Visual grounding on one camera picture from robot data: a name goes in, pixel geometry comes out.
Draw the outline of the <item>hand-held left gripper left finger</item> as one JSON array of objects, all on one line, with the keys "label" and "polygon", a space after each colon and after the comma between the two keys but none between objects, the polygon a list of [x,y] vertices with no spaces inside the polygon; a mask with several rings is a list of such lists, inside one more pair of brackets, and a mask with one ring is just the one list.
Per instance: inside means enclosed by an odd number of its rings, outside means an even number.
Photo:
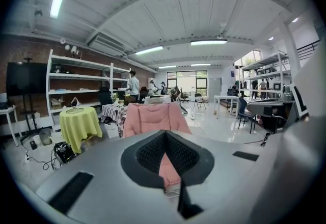
[{"label": "hand-held left gripper left finger", "polygon": [[182,223],[162,189],[142,187],[121,167],[121,155],[148,133],[103,142],[51,174],[35,205],[54,223]]}]

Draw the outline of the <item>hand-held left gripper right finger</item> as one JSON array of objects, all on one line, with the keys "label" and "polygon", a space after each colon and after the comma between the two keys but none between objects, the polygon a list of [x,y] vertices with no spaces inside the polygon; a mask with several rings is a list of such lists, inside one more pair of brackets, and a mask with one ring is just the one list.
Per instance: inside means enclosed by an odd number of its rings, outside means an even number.
[{"label": "hand-held left gripper right finger", "polygon": [[263,148],[166,132],[168,151],[185,158],[181,194],[167,223],[277,223],[280,136]]}]

